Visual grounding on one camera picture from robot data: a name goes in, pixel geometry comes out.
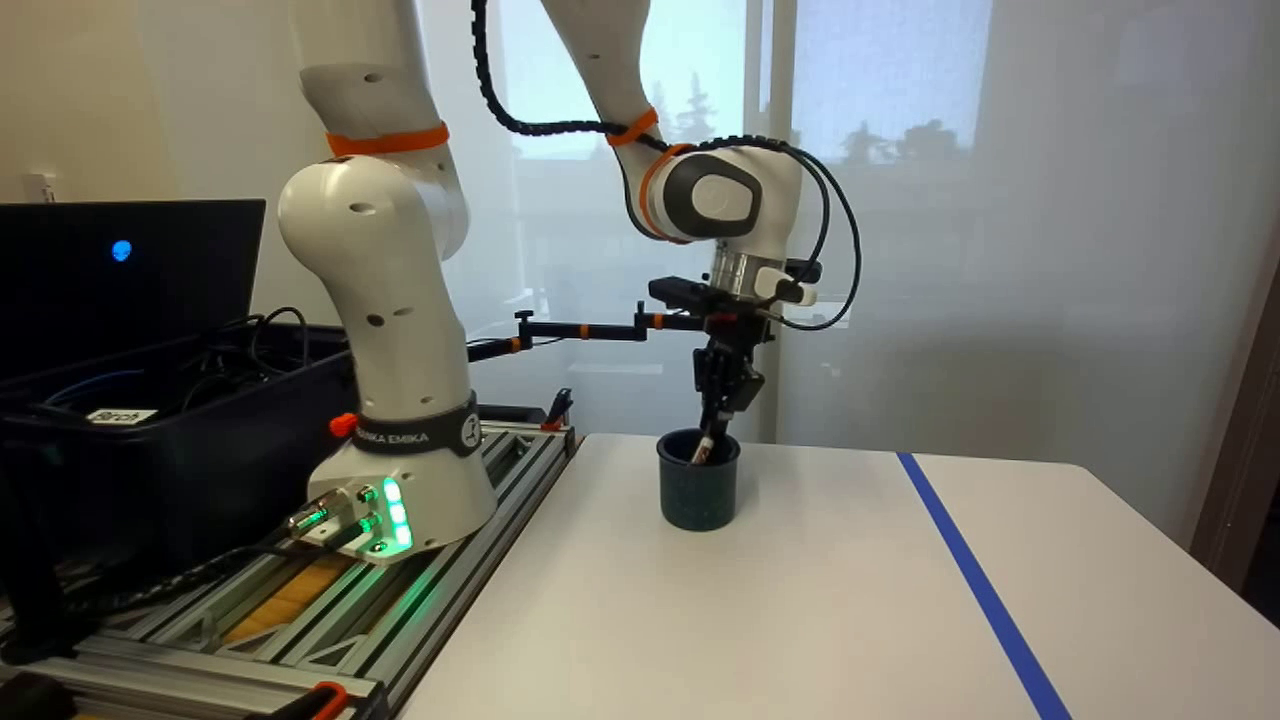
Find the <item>white table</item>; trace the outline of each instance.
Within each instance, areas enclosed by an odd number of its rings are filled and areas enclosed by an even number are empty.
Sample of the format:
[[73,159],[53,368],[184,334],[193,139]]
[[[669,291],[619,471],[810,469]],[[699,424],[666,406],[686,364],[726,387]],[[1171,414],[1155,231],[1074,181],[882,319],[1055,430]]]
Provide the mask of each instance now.
[[[1069,466],[921,458],[1090,720],[1280,718],[1280,631]],[[645,435],[590,435],[407,720],[1035,718],[893,451],[746,449],[742,516],[676,533]]]

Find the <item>black cup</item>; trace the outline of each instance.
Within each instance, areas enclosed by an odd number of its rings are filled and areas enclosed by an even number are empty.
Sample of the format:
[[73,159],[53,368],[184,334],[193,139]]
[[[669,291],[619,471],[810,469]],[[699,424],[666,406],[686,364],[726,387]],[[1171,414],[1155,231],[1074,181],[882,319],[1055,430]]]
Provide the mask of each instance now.
[[669,525],[708,533],[726,529],[738,512],[742,443],[726,435],[706,466],[691,466],[695,443],[695,430],[669,434],[656,439],[660,506]]

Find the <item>black container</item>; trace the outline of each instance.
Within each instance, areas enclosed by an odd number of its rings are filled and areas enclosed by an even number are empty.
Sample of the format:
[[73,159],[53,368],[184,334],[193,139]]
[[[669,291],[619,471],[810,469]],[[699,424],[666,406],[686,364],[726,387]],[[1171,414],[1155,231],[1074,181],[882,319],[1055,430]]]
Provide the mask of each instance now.
[[738,516],[738,458],[742,443],[726,435],[706,466],[691,466],[699,443],[695,430],[656,439],[660,506],[669,525],[689,533],[726,529]]
[[[104,410],[156,416],[88,420]],[[347,410],[344,338],[278,323],[0,383],[0,590],[17,621],[55,628],[33,609],[73,580],[127,590],[255,544],[304,506],[327,416]]]

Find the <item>blue tape line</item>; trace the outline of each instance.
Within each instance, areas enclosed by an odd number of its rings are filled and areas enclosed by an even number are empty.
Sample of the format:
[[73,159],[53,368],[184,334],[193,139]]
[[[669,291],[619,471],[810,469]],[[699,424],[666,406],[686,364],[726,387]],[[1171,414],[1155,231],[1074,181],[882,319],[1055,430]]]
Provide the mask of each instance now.
[[926,469],[915,466],[914,451],[897,451],[897,459],[905,466],[909,479],[915,485],[915,497],[926,506],[926,512],[931,516],[935,533],[944,537],[971,602],[984,609],[993,637],[1002,641],[1018,680],[1026,684],[1028,700],[1035,706],[1035,713],[1044,720],[1069,720],[1069,706],[1060,700],[1060,692],[1051,689],[1050,671],[1039,670],[1031,646],[1026,641],[1026,631],[1018,628],[1018,621],[1007,617],[997,585],[989,580],[984,565],[971,557],[965,533],[956,529],[947,506],[935,497],[935,489],[930,485]]

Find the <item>black monitor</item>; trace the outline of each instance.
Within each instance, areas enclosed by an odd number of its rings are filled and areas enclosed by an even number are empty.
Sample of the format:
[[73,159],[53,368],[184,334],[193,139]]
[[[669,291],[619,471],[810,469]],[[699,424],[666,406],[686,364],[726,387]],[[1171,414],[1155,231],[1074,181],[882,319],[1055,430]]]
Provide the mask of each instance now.
[[266,201],[0,203],[0,380],[248,318]]

